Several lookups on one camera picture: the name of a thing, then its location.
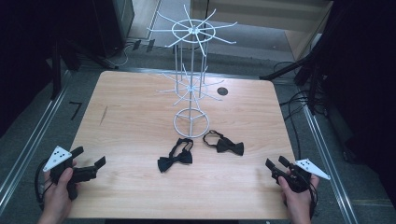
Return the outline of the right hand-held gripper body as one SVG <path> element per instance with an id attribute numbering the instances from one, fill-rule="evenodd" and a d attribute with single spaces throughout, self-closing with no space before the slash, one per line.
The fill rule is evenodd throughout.
<path id="1" fill-rule="evenodd" d="M 278 183 L 278 178 L 283 176 L 292 191 L 301 193 L 309 189 L 311 175 L 316 175 L 330 180 L 331 177 L 318 168 L 311 160 L 304 159 L 290 163 L 290 172 L 287 174 L 277 167 L 271 171 L 271 177 Z"/>

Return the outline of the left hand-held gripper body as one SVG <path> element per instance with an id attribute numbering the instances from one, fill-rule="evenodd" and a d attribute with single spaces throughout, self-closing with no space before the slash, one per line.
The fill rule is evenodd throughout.
<path id="1" fill-rule="evenodd" d="M 58 183 L 61 174 L 66 168 L 71 167 L 73 169 L 72 178 L 67 184 L 70 200 L 75 200 L 78 196 L 77 183 L 95 179 L 98 172 L 94 165 L 74 168 L 73 159 L 71 151 L 67 151 L 62 147 L 56 147 L 43 168 L 44 172 L 49 171 L 50 180 L 54 184 Z"/>

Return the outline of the black bow tie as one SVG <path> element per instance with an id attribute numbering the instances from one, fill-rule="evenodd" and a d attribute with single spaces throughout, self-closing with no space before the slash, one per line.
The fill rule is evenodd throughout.
<path id="1" fill-rule="evenodd" d="M 209 144 L 206 141 L 206 138 L 209 135 L 216 135 L 219 140 L 216 144 Z M 233 141 L 231 141 L 229 138 L 225 137 L 222 133 L 218 133 L 215 130 L 210 130 L 208 133 L 206 133 L 203 137 L 203 141 L 209 146 L 213 147 L 218 153 L 223 153 L 226 151 L 231 151 L 232 153 L 238 155 L 238 156 L 243 156 L 245 152 L 245 147 L 244 143 L 240 142 L 235 144 Z"/>
<path id="2" fill-rule="evenodd" d="M 175 155 L 177 148 L 184 144 L 181 152 Z M 157 160 L 157 165 L 161 173 L 166 172 L 174 163 L 180 162 L 182 164 L 192 164 L 191 148 L 193 147 L 193 140 L 190 138 L 179 138 L 173 146 L 167 157 L 160 157 Z"/>

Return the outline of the white wire display rack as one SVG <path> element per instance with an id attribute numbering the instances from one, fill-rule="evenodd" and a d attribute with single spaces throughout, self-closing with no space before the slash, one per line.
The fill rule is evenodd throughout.
<path id="1" fill-rule="evenodd" d="M 220 84 L 220 81 L 210 83 L 205 81 L 207 65 L 208 45 L 212 40 L 218 40 L 229 45 L 235 41 L 229 41 L 218 36 L 218 30 L 233 27 L 235 23 L 226 25 L 213 25 L 209 20 L 215 15 L 216 10 L 204 19 L 193 19 L 187 8 L 184 7 L 186 18 L 173 20 L 164 16 L 159 11 L 156 14 L 171 23 L 166 29 L 149 28 L 152 33 L 170 34 L 175 40 L 167 45 L 175 56 L 175 72 L 171 75 L 163 74 L 172 80 L 174 86 L 170 90 L 177 100 L 174 105 L 183 105 L 173 118 L 175 131 L 183 137 L 197 138 L 203 136 L 209 130 L 209 116 L 200 107 L 200 101 L 211 98 L 219 101 L 209 93 L 209 87 Z"/>

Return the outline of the person's right hand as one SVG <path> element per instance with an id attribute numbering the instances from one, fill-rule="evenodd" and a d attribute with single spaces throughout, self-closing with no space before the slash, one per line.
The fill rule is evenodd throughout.
<path id="1" fill-rule="evenodd" d="M 296 193 L 291 190 L 287 180 L 280 176 L 278 178 L 279 186 L 281 187 L 282 201 L 287 205 L 287 214 L 289 219 L 291 217 L 309 217 L 312 198 L 309 190 L 301 193 Z"/>

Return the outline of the person's left hand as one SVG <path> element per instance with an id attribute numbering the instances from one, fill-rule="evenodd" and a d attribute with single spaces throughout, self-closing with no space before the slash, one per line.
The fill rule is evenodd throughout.
<path id="1" fill-rule="evenodd" d="M 61 174 L 58 183 L 49 187 L 45 195 L 45 208 L 43 214 L 52 214 L 57 217 L 68 217 L 72 208 L 69 199 L 67 184 L 73 175 L 72 168 L 66 168 Z"/>

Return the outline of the black metal stand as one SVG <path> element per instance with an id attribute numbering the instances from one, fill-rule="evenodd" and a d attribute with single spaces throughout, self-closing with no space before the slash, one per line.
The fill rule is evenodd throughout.
<path id="1" fill-rule="evenodd" d="M 312 114 L 315 112 L 315 95 L 318 86 L 318 75 L 320 70 L 319 58 L 320 54 L 324 52 L 326 46 L 331 42 L 332 34 L 330 32 L 324 32 L 319 38 L 317 44 L 312 50 L 301 60 L 292 63 L 274 73 L 266 76 L 260 76 L 260 80 L 274 80 L 277 77 L 281 77 L 288 72 L 299 68 L 299 71 L 293 82 L 297 86 L 303 86 L 308 79 L 311 80 L 311 84 L 308 90 L 308 109 Z"/>
<path id="2" fill-rule="evenodd" d="M 55 37 L 52 40 L 51 46 L 51 74 L 52 74 L 52 95 L 51 100 L 54 100 L 61 92 L 62 89 L 62 78 L 61 78 L 61 60 L 64 60 L 66 66 L 77 71 L 80 68 L 80 62 L 77 58 L 77 53 L 81 53 L 99 64 L 105 69 L 116 70 L 119 67 L 117 65 L 110 65 L 104 62 L 98 56 L 93 54 L 86 48 L 83 48 L 76 41 L 69 40 L 66 38 Z"/>

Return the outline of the light wooden bench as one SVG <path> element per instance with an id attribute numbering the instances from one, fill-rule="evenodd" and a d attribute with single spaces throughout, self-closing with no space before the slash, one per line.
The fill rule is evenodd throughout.
<path id="1" fill-rule="evenodd" d="M 229 55 L 299 60 L 321 34 L 332 0 L 190 0 L 196 19 L 231 24 L 223 37 L 236 42 L 226 48 L 217 42 L 212 50 Z"/>

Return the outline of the dark cabinet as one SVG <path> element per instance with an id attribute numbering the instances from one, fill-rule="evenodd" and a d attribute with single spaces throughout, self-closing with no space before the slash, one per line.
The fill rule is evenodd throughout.
<path id="1" fill-rule="evenodd" d="M 92 0 L 99 28 L 99 55 L 110 57 L 123 49 L 134 20 L 132 0 Z"/>

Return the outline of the aluminium floor rail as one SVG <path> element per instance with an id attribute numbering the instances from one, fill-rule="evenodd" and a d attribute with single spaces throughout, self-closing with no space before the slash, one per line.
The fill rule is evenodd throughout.
<path id="1" fill-rule="evenodd" d="M 319 128 L 318 121 L 314 115 L 311 114 L 307 106 L 304 107 L 304 115 L 308 126 L 311 130 L 313 138 L 318 148 L 318 154 L 321 157 L 326 172 L 330 175 L 330 183 L 332 191 L 337 201 L 338 207 L 346 224 L 359 224 L 357 216 L 352 207 L 351 201 L 347 195 L 346 188 L 342 183 L 340 175 L 333 162 L 332 156 L 324 139 L 324 136 Z"/>
<path id="2" fill-rule="evenodd" d="M 68 70 L 63 72 L 61 90 L 55 98 L 50 99 L 52 86 L 44 89 L 0 138 L 0 216 L 57 113 L 73 75 Z"/>

